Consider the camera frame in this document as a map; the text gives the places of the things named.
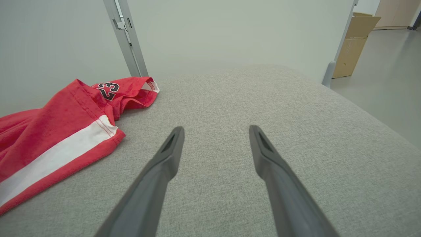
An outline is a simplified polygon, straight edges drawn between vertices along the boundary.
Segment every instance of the gray cushion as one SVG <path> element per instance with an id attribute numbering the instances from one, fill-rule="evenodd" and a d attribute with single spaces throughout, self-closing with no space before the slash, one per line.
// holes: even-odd
<path id="1" fill-rule="evenodd" d="M 0 218 L 0 236 L 93 236 L 175 126 L 186 138 L 157 236 L 276 236 L 248 126 L 259 125 L 342 236 L 418 236 L 421 151 L 328 88 L 259 65 L 177 78 L 117 122 L 108 157 Z"/>

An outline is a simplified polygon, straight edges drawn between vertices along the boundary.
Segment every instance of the red shirt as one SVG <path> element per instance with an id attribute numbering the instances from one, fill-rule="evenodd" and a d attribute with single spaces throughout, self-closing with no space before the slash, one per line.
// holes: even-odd
<path id="1" fill-rule="evenodd" d="M 150 77 L 88 86 L 75 80 L 43 107 L 0 118 L 0 215 L 109 155 L 125 134 L 125 109 L 149 107 Z"/>

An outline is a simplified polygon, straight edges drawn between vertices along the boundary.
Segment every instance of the cardboard box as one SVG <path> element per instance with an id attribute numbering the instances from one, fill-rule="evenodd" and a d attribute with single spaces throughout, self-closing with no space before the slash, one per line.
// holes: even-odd
<path id="1" fill-rule="evenodd" d="M 348 31 L 345 35 L 344 44 L 339 52 L 333 78 L 350 76 L 354 72 L 368 34 L 376 26 L 380 17 L 369 14 L 354 12 Z"/>

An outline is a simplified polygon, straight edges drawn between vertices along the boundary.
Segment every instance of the metal post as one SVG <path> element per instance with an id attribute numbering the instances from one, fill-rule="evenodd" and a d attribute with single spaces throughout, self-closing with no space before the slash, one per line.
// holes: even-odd
<path id="1" fill-rule="evenodd" d="M 131 76 L 141 77 L 148 76 L 145 61 L 143 59 L 142 51 L 134 30 L 133 22 L 131 22 L 131 15 L 128 9 L 127 1 L 120 0 L 120 7 L 123 14 L 124 21 L 121 20 L 120 13 L 117 8 L 115 0 L 103 0 L 105 8 L 107 9 L 108 17 L 114 29 L 115 36 L 120 45 L 127 67 Z"/>

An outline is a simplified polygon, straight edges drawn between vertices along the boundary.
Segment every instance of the stitching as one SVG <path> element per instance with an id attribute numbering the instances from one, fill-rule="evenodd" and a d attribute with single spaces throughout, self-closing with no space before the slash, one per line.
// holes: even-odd
<path id="1" fill-rule="evenodd" d="M 80 107 L 82 107 L 82 109 L 84 110 L 84 112 L 91 118 L 91 119 L 93 119 L 94 121 L 96 121 L 96 119 L 92 116 L 92 115 L 90 115 L 86 110 L 88 110 L 89 112 L 91 112 L 92 114 L 94 114 L 94 112 L 92 112 L 87 106 L 86 106 L 86 104 L 85 103 L 83 103 L 83 101 L 81 101 L 81 100 L 77 100 L 77 98 L 75 97 L 75 94 L 73 94 L 73 92 L 72 92 L 72 90 L 70 90 L 70 89 L 67 89 L 68 90 L 68 92 L 70 93 L 70 95 L 73 97 L 73 99 L 76 101 L 76 103 L 78 103 L 78 105 L 80 106 Z M 86 93 L 86 91 L 84 90 L 84 89 L 82 89 L 81 90 L 86 96 L 88 96 L 88 97 L 90 97 L 91 98 L 91 96 L 90 95 L 88 95 L 87 93 Z M 98 106 L 98 104 L 97 103 L 95 103 L 94 102 L 94 104 L 100 109 L 100 110 L 102 110 L 99 106 Z M 111 139 L 112 139 L 112 141 L 113 141 L 113 143 L 116 145 L 116 147 L 118 146 L 118 143 L 116 142 L 116 139 L 117 139 L 118 137 L 117 136 L 113 136 Z"/>
<path id="2" fill-rule="evenodd" d="M 152 82 L 148 81 L 147 83 L 151 87 L 151 89 L 154 91 L 155 90 L 155 86 L 152 84 Z"/>
<path id="3" fill-rule="evenodd" d="M 95 122 L 96 122 L 96 124 L 98 124 L 98 126 L 100 127 L 100 128 L 102 128 L 108 135 L 109 135 L 109 137 L 111 138 L 111 135 L 107 132 L 107 130 L 105 129 L 105 128 L 103 128 L 99 123 L 98 123 L 98 121 L 96 121 L 95 120 Z"/>
<path id="4" fill-rule="evenodd" d="M 104 125 L 104 127 L 111 133 L 111 134 L 113 134 L 113 135 L 115 135 L 115 133 L 113 133 L 108 127 L 107 127 L 107 125 L 105 125 L 100 119 L 98 119 L 101 123 L 102 123 L 102 125 Z"/>
<path id="5" fill-rule="evenodd" d="M 101 108 L 101 107 L 99 107 L 98 106 L 98 104 L 96 103 L 96 102 L 94 102 L 93 101 L 93 99 L 92 99 L 92 97 L 86 92 L 86 90 L 83 88 L 83 86 L 82 85 L 80 85 L 79 84 L 79 86 L 80 87 L 82 87 L 82 89 L 80 90 L 82 93 L 84 93 L 87 97 L 89 97 L 90 99 L 91 99 L 91 101 L 93 102 L 93 104 L 94 105 L 96 105 L 96 107 L 98 108 L 98 109 L 100 109 L 104 114 L 105 114 L 105 111 Z M 81 103 L 83 103 L 84 105 L 85 105 L 85 108 L 84 108 L 84 110 L 88 110 L 89 112 L 91 112 L 93 115 L 95 115 L 95 113 L 94 112 L 92 112 L 90 109 L 89 109 L 89 107 L 82 101 L 82 100 L 77 100 L 76 99 L 76 97 L 74 96 L 74 95 L 72 95 L 73 96 L 73 98 L 76 100 L 76 102 L 79 104 L 79 105 L 81 105 L 79 102 L 81 102 Z M 93 116 L 91 116 L 91 115 L 89 115 L 93 120 L 97 120 L 97 118 L 94 118 Z"/>

